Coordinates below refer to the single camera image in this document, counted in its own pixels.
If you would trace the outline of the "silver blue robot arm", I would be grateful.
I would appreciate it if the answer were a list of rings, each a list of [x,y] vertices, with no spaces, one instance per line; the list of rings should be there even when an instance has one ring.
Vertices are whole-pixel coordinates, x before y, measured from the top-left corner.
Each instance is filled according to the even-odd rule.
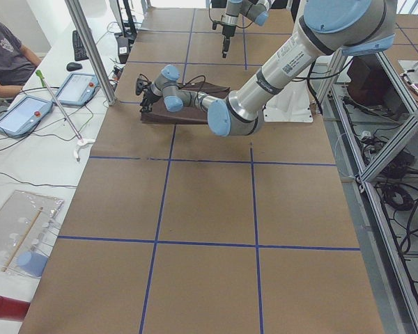
[[[210,130],[218,136],[248,136],[263,124],[263,107],[320,56],[340,49],[344,56],[374,54],[394,41],[395,1],[308,1],[292,36],[240,89],[224,99],[178,85],[173,65],[162,68],[153,81],[138,78],[135,93],[141,110],[163,100],[167,111],[185,107],[206,112]]]
[[[238,28],[239,17],[242,15],[251,22],[263,26],[268,20],[268,12],[272,4],[273,1],[227,1],[225,11],[221,18],[219,20],[210,18],[212,30],[215,30],[218,26],[222,28],[222,35],[224,37],[222,44],[223,58],[226,58],[228,55],[231,38],[235,36],[236,29]]]

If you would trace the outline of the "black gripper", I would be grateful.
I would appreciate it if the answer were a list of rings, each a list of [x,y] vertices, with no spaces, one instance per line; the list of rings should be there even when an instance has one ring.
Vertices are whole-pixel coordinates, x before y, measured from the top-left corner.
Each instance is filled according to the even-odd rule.
[[[226,58],[229,52],[229,38],[232,38],[234,36],[234,25],[214,20],[212,22],[212,30],[215,30],[217,26],[222,27],[222,35],[224,36],[222,45],[222,57]]]
[[[140,103],[141,113],[150,113],[152,106],[157,102],[157,95],[153,92],[153,82],[148,79],[144,74],[140,74],[137,77],[135,84],[135,94],[137,96],[143,95]]]

